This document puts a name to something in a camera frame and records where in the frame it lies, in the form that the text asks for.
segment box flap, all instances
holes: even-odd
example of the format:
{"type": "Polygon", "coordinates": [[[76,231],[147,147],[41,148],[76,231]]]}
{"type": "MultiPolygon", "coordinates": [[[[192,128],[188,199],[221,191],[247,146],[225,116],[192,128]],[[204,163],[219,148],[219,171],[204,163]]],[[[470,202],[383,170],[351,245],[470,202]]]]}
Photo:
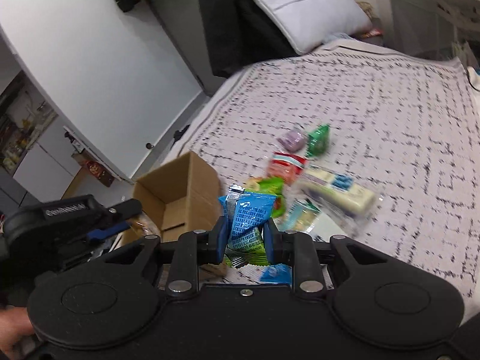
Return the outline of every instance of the box flap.
{"type": "Polygon", "coordinates": [[[159,229],[162,228],[163,213],[165,211],[164,202],[139,183],[135,183],[132,197],[140,200],[145,214],[148,215],[159,229]]]}
{"type": "Polygon", "coordinates": [[[164,203],[170,203],[187,195],[190,154],[168,162],[138,178],[137,183],[147,188],[164,203]]]}
{"type": "Polygon", "coordinates": [[[173,227],[184,225],[187,213],[187,197],[175,200],[165,205],[163,224],[161,230],[169,230],[173,227]]]}
{"type": "Polygon", "coordinates": [[[187,231],[203,229],[210,231],[218,220],[220,203],[207,199],[193,190],[190,194],[190,207],[187,211],[187,231]]]}
{"type": "Polygon", "coordinates": [[[162,231],[162,242],[177,241],[183,233],[186,233],[186,226],[182,225],[168,231],[162,231]]]}
{"type": "Polygon", "coordinates": [[[220,216],[220,180],[217,172],[197,154],[190,157],[187,191],[187,229],[211,230],[220,216]]]}

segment blue snack bag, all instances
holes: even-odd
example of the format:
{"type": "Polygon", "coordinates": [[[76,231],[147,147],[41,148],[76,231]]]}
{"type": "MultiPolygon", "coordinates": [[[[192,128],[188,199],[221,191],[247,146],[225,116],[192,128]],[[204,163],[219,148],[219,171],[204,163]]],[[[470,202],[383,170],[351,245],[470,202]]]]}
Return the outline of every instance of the blue snack bag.
{"type": "Polygon", "coordinates": [[[276,198],[276,195],[256,192],[244,193],[238,199],[235,207],[230,239],[238,239],[253,227],[265,223],[270,218],[276,198]]]}
{"type": "Polygon", "coordinates": [[[285,264],[270,265],[264,270],[260,281],[266,283],[292,284],[292,268],[285,264]]]}
{"type": "Polygon", "coordinates": [[[222,205],[222,210],[223,210],[223,216],[225,216],[225,218],[228,218],[229,217],[229,214],[227,213],[227,196],[220,196],[218,198],[218,201],[220,202],[220,204],[222,205]]]}

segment bed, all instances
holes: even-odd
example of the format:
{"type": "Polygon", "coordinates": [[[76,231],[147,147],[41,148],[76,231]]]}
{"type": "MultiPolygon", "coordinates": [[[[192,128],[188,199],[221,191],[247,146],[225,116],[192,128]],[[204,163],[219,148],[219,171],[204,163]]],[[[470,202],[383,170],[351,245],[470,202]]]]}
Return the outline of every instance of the bed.
{"type": "MultiPolygon", "coordinates": [[[[356,239],[445,278],[466,319],[480,310],[477,105],[459,60],[433,62],[355,40],[254,64],[232,76],[165,161],[192,150],[231,182],[263,176],[276,137],[331,126],[319,164],[373,185],[384,200],[356,239]]],[[[224,282],[255,284],[259,269],[224,282]]]]}

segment human hand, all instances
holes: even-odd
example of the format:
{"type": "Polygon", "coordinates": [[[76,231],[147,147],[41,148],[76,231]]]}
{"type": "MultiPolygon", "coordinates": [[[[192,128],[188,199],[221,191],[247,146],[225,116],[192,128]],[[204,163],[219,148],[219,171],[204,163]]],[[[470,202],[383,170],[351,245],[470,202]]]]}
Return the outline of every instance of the human hand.
{"type": "Polygon", "coordinates": [[[34,334],[25,307],[0,311],[0,350],[9,359],[15,359],[14,345],[23,337],[34,334]]]}

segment transparent plastic wrapper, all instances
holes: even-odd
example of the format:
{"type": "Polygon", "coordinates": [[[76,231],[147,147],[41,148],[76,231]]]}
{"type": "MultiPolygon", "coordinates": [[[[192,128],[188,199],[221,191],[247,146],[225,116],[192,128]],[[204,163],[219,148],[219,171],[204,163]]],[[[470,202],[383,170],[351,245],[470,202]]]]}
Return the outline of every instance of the transparent plastic wrapper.
{"type": "Polygon", "coordinates": [[[383,201],[383,194],[375,188],[364,187],[352,176],[312,163],[304,169],[295,184],[323,207],[351,218],[357,227],[368,221],[383,201]]]}
{"type": "Polygon", "coordinates": [[[153,221],[143,211],[138,217],[130,219],[129,222],[131,224],[131,228],[138,232],[138,235],[141,237],[150,234],[155,234],[158,236],[161,235],[157,225],[153,223],[153,221]]]}
{"type": "Polygon", "coordinates": [[[353,237],[356,225],[351,218],[331,205],[313,204],[297,199],[287,213],[280,231],[296,230],[309,234],[314,241],[328,242],[334,235],[353,237]]]}
{"type": "Polygon", "coordinates": [[[289,130],[281,137],[278,137],[277,141],[285,150],[295,153],[305,146],[307,137],[301,126],[295,125],[292,130],[289,130]]]}

